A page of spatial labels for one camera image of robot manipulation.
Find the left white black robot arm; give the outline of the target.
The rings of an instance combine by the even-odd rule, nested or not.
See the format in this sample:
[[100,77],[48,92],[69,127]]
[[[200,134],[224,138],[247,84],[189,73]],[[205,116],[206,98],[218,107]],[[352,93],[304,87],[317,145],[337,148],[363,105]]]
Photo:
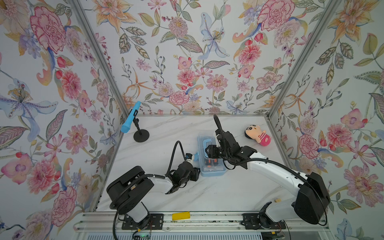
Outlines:
[[118,239],[116,233],[117,220],[122,220],[135,229],[135,234],[151,225],[151,214],[142,199],[149,193],[170,195],[184,188],[189,181],[199,179],[200,169],[193,166],[195,156],[185,153],[182,143],[174,145],[170,164],[165,175],[145,173],[142,167],[136,166],[113,181],[107,187],[107,194],[111,199],[110,209],[115,210],[113,221],[113,238]]

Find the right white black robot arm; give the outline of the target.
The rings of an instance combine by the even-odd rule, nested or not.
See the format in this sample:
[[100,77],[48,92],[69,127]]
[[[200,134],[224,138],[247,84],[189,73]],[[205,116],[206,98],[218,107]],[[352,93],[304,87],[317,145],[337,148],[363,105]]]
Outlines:
[[256,218],[263,228],[269,229],[281,221],[297,218],[308,224],[318,225],[322,217],[327,217],[326,209],[331,199],[319,174],[296,172],[270,160],[256,149],[241,147],[230,132],[223,130],[217,115],[214,115],[214,121],[217,125],[217,144],[206,147],[205,152],[209,158],[222,159],[224,164],[230,164],[234,168],[242,167],[261,174],[293,195],[288,200],[279,203],[267,202],[262,207]]

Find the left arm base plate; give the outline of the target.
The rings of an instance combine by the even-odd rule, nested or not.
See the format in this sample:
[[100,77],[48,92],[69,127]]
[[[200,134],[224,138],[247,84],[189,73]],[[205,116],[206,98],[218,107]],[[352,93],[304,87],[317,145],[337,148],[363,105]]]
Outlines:
[[125,215],[122,230],[162,230],[164,224],[164,214],[149,213],[140,222],[135,222],[132,217]]

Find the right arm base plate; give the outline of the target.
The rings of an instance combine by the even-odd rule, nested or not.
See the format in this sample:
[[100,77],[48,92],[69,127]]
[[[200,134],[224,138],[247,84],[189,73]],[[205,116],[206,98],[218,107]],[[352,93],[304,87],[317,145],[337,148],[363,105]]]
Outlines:
[[267,216],[259,213],[242,214],[242,217],[240,224],[246,230],[284,230],[287,227],[284,221],[272,222]]

